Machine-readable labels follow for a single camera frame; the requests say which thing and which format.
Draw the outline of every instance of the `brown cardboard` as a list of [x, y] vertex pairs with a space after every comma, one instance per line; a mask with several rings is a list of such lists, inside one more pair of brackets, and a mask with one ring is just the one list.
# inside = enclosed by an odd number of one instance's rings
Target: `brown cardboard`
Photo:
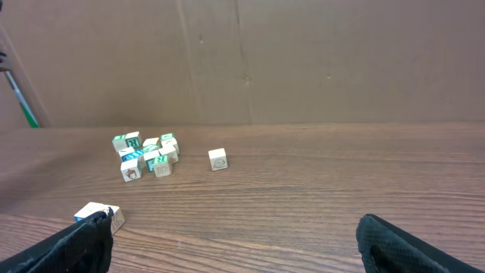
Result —
[[53, 127], [485, 119], [485, 2], [17, 0]]

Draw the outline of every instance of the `block with green letter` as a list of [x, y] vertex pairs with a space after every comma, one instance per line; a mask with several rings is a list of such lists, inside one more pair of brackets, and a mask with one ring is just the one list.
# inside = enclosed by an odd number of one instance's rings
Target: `block with green letter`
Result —
[[151, 139], [146, 139], [143, 141], [143, 148], [150, 146], [150, 145], [155, 145], [158, 148], [160, 148], [160, 140], [157, 137], [151, 138]]
[[175, 138], [174, 133], [166, 133], [165, 135], [160, 136], [161, 141], [169, 140], [169, 139], [173, 139], [173, 138]]
[[153, 169], [156, 177], [168, 176], [172, 173], [172, 164], [168, 155], [156, 157], [153, 161]]
[[137, 148], [142, 145], [142, 138], [140, 137], [139, 132], [127, 133], [125, 140], [127, 141], [128, 147]]
[[114, 149], [118, 152], [129, 147], [137, 148], [142, 145], [142, 139], [139, 132], [126, 133], [115, 136], [113, 139]]
[[116, 152], [128, 148], [127, 142], [125, 138], [127, 137], [126, 134], [115, 136], [113, 139], [113, 146]]
[[155, 151], [156, 149], [158, 149], [158, 146], [148, 145], [147, 147], [143, 147], [142, 151], [147, 153], [147, 152]]
[[143, 158], [145, 159], [146, 169], [149, 172], [153, 172], [153, 161], [156, 157], [159, 157], [159, 156], [160, 156], [160, 153], [158, 152], [158, 150], [146, 152], [143, 155]]
[[158, 152], [160, 152], [160, 155], [168, 155], [168, 161], [170, 161], [170, 163], [172, 164], [177, 163], [179, 161], [179, 156], [177, 154], [177, 151], [175, 147], [171, 145], [168, 145], [159, 149]]

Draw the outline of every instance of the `white block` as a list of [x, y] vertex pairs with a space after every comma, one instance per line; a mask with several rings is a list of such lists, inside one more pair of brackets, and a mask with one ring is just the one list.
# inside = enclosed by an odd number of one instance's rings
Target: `white block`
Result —
[[126, 159], [124, 158], [124, 155], [130, 154], [132, 152], [135, 152], [135, 149], [133, 147], [128, 147], [128, 148], [119, 150], [118, 154], [120, 155], [121, 161], [125, 162]]
[[142, 145], [142, 137], [139, 135], [139, 132], [127, 133], [125, 140], [128, 147], [136, 148]]
[[209, 158], [211, 159], [212, 171], [227, 168], [226, 151], [224, 148], [209, 151]]
[[145, 167], [145, 159], [143, 158], [144, 154], [145, 153], [142, 150], [136, 150], [135, 152], [131, 152], [127, 155], [123, 155], [121, 157], [121, 161], [125, 162], [132, 159], [138, 159], [140, 168], [144, 168]]
[[171, 164], [177, 163], [179, 161], [179, 156], [175, 147], [168, 145], [158, 150], [160, 155], [168, 155]]
[[160, 156], [158, 150], [146, 152], [145, 155], [143, 155], [143, 158], [145, 159], [146, 169], [149, 170], [149, 172], [153, 171], [153, 160], [158, 156]]
[[165, 135], [160, 136], [160, 141], [169, 140], [172, 138], [175, 138], [174, 133], [166, 133]]
[[144, 148], [142, 149], [142, 151], [143, 151], [144, 153], [147, 153], [147, 152], [155, 151], [155, 150], [158, 150], [158, 149], [160, 149], [160, 147], [158, 147], [158, 146], [156, 146], [156, 145], [148, 145], [147, 147], [144, 147]]
[[149, 145], [155, 145], [157, 146], [158, 148], [160, 148], [160, 143], [159, 143], [159, 138], [157, 137], [154, 137], [154, 138], [151, 138], [151, 139], [146, 139], [144, 142], [143, 142], [143, 148], [149, 146]]
[[120, 169], [125, 182], [130, 182], [142, 176], [142, 167], [138, 159], [131, 159], [121, 163]]
[[84, 208], [74, 215], [74, 219], [76, 221], [81, 221], [95, 212], [105, 212], [107, 215], [110, 207], [113, 210], [113, 216], [111, 217], [111, 235], [113, 235], [125, 222], [120, 207], [105, 205], [97, 202], [89, 202], [84, 206]]
[[128, 148], [127, 142], [124, 140], [127, 135], [115, 136], [113, 139], [113, 146], [116, 151]]
[[177, 143], [177, 140], [175, 138], [171, 138], [169, 140], [163, 140], [161, 142], [161, 146], [164, 147], [164, 148], [167, 147], [167, 146], [173, 146], [173, 147], [175, 147], [177, 154], [178, 155], [180, 154], [179, 144]]
[[119, 136], [115, 136], [113, 139], [113, 146], [116, 151], [125, 149], [128, 147], [140, 147], [142, 144], [141, 136], [139, 132], [127, 133]]
[[168, 155], [162, 155], [153, 161], [153, 169], [156, 177], [168, 176], [172, 173], [172, 164]]

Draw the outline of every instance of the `tabletop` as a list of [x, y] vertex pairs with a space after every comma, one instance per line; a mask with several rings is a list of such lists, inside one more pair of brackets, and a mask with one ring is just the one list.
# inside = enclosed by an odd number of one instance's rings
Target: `tabletop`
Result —
[[[173, 132], [172, 175], [124, 182], [113, 136]], [[229, 168], [211, 171], [225, 148]], [[0, 260], [120, 206], [112, 272], [363, 272], [373, 213], [485, 271], [485, 124], [25, 129], [0, 132]]]

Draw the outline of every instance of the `wooden cube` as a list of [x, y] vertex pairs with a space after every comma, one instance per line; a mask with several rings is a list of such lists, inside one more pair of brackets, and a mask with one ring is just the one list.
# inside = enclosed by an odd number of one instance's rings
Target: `wooden cube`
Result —
[[156, 145], [148, 145], [147, 147], [144, 147], [142, 149], [142, 151], [144, 153], [147, 153], [147, 152], [152, 152], [152, 151], [155, 151], [155, 150], [158, 150], [160, 147], [156, 146]]
[[114, 137], [113, 146], [116, 151], [128, 148], [127, 142], [124, 140], [125, 137], [127, 137], [126, 134]]
[[121, 163], [120, 169], [125, 182], [130, 182], [142, 176], [142, 168], [138, 159], [131, 159]]
[[125, 140], [127, 141], [128, 147], [137, 148], [142, 145], [142, 138], [139, 132], [127, 133]]
[[125, 162], [125, 161], [128, 161], [128, 160], [137, 159], [138, 162], [139, 162], [139, 166], [141, 168], [144, 168], [146, 166], [145, 159], [143, 158], [143, 155], [144, 154], [145, 153], [142, 150], [136, 150], [136, 151], [131, 152], [131, 153], [127, 154], [127, 155], [123, 155], [121, 157], [121, 161], [122, 162]]
[[154, 138], [146, 139], [145, 141], [143, 141], [143, 148], [150, 146], [150, 145], [155, 145], [158, 148], [160, 148], [159, 138], [154, 137]]
[[113, 216], [111, 217], [111, 235], [113, 235], [121, 228], [121, 225], [123, 225], [125, 222], [120, 207], [105, 205], [97, 202], [89, 202], [87, 205], [84, 206], [84, 208], [79, 210], [74, 215], [74, 219], [76, 221], [81, 221], [95, 212], [105, 212], [107, 215], [109, 213], [109, 208], [113, 210]]
[[209, 151], [212, 171], [218, 171], [227, 168], [226, 151], [224, 148]]
[[160, 153], [158, 152], [158, 150], [146, 152], [145, 155], [143, 155], [143, 158], [145, 159], [146, 169], [149, 172], [153, 172], [153, 161], [156, 157], [159, 156]]
[[168, 155], [168, 160], [170, 161], [171, 164], [177, 163], [179, 161], [179, 156], [177, 154], [177, 151], [175, 147], [168, 145], [165, 146], [161, 149], [158, 150], [160, 152], [160, 155]]
[[172, 164], [168, 155], [162, 155], [155, 158], [153, 161], [153, 169], [156, 177], [168, 176], [172, 173]]
[[113, 146], [116, 151], [125, 149], [128, 147], [140, 147], [142, 143], [139, 132], [127, 133], [119, 136], [115, 136], [113, 139]]
[[128, 155], [132, 152], [135, 152], [135, 149], [133, 147], [129, 147], [129, 148], [125, 148], [125, 149], [121, 149], [118, 151], [118, 154], [120, 155], [120, 158], [121, 158], [121, 161], [122, 162], [125, 162], [126, 159], [124, 160], [124, 156], [125, 155]]
[[173, 138], [175, 138], [174, 133], [166, 133], [165, 135], [160, 136], [160, 141], [169, 140]]
[[177, 140], [175, 138], [171, 138], [169, 140], [163, 140], [161, 142], [161, 146], [164, 147], [164, 148], [167, 147], [167, 146], [173, 146], [173, 147], [175, 147], [177, 154], [178, 155], [180, 154], [179, 145], [178, 145]]

